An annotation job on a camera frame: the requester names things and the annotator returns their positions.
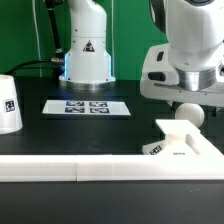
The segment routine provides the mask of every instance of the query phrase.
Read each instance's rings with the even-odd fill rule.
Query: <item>white ball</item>
[[[204,122],[205,114],[199,105],[184,103],[177,108],[175,119],[189,120],[194,126],[199,128]]]

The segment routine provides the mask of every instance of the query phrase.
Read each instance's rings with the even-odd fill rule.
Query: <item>green wall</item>
[[[111,0],[96,0],[108,15],[107,50],[111,54]],[[42,58],[54,56],[49,19],[43,0],[36,0]],[[166,42],[149,16],[148,0],[114,0],[115,76],[117,79],[138,80],[149,47]],[[37,59],[36,36],[31,0],[0,1],[0,72],[15,65]],[[62,46],[70,48],[70,16],[67,3],[56,8]],[[38,76],[39,72],[19,71],[16,75]]]

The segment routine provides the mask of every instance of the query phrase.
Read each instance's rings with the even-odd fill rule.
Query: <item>white cup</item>
[[[14,78],[0,75],[0,134],[16,132],[22,126]]]

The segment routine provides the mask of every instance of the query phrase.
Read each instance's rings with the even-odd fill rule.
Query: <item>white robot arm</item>
[[[106,51],[105,10],[92,0],[68,0],[71,49],[65,56],[62,86],[98,90],[114,84],[111,57]]]
[[[151,0],[150,8],[169,43],[149,50],[141,93],[147,98],[224,107],[224,1]]]

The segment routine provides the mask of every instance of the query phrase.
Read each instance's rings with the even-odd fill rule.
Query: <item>table surface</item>
[[[155,119],[172,119],[162,101],[141,96],[139,82],[100,92],[16,78],[23,129],[0,136],[2,155],[142,154],[164,136]],[[124,101],[131,116],[44,115],[47,99]],[[224,151],[222,117],[203,108],[202,133]],[[1,183],[0,223],[224,223],[224,181]]]

